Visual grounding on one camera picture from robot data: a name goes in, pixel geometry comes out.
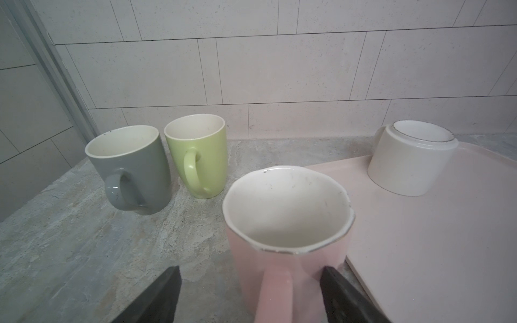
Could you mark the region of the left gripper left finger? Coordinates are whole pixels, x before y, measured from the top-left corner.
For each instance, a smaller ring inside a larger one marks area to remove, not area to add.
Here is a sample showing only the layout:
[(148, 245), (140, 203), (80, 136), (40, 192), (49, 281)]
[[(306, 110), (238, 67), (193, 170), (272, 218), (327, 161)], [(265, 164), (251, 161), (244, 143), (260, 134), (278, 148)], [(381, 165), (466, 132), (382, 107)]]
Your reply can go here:
[(181, 285), (180, 267), (168, 267), (113, 323), (173, 322)]

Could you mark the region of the pink mug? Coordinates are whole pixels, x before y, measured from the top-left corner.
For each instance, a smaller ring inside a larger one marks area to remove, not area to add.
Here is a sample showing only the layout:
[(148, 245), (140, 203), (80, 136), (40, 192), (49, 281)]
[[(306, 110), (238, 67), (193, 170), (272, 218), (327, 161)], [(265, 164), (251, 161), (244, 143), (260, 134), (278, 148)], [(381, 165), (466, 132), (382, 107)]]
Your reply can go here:
[(255, 322), (320, 322), (320, 278), (347, 254), (355, 213), (331, 177), (298, 166), (244, 175), (222, 211), (244, 301)]

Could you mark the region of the light green mug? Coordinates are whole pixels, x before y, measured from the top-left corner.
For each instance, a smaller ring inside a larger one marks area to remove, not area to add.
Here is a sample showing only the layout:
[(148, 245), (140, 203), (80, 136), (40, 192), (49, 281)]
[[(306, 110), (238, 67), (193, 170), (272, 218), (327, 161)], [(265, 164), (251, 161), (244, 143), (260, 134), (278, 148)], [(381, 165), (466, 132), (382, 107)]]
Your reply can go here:
[(215, 114), (177, 118), (164, 128), (177, 172), (198, 199), (219, 195), (228, 170), (226, 121)]

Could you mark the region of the white mug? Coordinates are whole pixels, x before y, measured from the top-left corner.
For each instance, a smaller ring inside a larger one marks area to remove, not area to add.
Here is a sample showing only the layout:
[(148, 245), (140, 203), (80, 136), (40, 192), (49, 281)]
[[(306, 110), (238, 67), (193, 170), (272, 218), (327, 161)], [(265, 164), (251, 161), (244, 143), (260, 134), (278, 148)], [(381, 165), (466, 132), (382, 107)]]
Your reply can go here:
[(425, 195), (459, 141), (443, 127), (401, 120), (379, 128), (367, 174), (381, 188), (402, 196)]

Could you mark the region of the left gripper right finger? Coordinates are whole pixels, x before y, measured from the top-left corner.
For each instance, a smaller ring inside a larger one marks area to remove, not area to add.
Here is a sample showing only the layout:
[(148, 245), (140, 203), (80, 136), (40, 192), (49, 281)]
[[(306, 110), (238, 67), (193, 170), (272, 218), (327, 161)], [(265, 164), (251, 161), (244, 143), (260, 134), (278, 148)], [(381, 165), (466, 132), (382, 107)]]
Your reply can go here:
[(328, 322), (390, 323), (390, 320), (334, 267), (323, 268), (320, 288)]

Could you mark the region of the grey mug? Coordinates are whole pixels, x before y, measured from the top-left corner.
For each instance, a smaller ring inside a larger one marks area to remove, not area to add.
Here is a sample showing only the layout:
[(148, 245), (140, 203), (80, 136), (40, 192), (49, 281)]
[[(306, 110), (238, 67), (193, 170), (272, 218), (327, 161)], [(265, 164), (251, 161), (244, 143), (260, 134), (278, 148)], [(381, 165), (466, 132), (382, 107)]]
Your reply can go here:
[(108, 131), (91, 140), (85, 153), (116, 209), (152, 215), (170, 202), (170, 167), (155, 127), (133, 125)]

